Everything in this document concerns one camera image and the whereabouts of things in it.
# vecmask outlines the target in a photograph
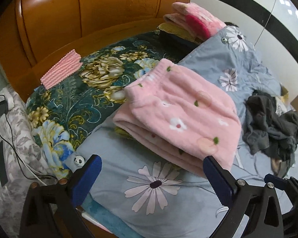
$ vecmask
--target yellow cloth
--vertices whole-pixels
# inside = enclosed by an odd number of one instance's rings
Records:
[[[184,28],[181,28],[181,27],[178,27],[178,26],[175,26],[173,24],[170,24],[170,23],[161,23],[159,26],[158,26],[158,29],[164,31],[164,32],[167,32],[169,34],[173,34],[173,35],[176,35],[182,39],[185,39],[185,40],[188,40],[190,42],[193,42],[197,45],[200,45],[202,43],[202,40],[201,39],[194,39],[190,33],[185,30]]]
[[[280,97],[280,100],[285,105],[289,105],[289,91],[283,85],[281,85],[281,89],[282,89],[282,96]]]

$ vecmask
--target pink folded pants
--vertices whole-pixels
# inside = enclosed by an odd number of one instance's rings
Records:
[[[231,169],[241,123],[233,100],[197,73],[167,59],[125,88],[114,123],[183,169],[205,177],[212,155]]]

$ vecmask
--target wooden headboard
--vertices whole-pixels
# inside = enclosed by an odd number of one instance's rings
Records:
[[[190,0],[13,0],[0,18],[0,63],[25,101],[71,49],[85,56],[154,30],[176,1]]]

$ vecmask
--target black clothing pile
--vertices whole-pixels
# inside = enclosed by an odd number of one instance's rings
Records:
[[[298,113],[276,114],[276,100],[262,91],[254,91],[246,101],[244,141],[251,154],[262,151],[270,158],[286,162],[288,169],[295,162],[298,144]]]

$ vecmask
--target green floral pillow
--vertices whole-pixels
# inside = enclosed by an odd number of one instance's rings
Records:
[[[148,32],[85,56],[80,70],[49,90],[39,86],[27,101],[27,113],[56,177],[69,174],[64,160],[126,100],[125,86],[160,59],[177,63],[185,56],[163,45],[158,31]]]

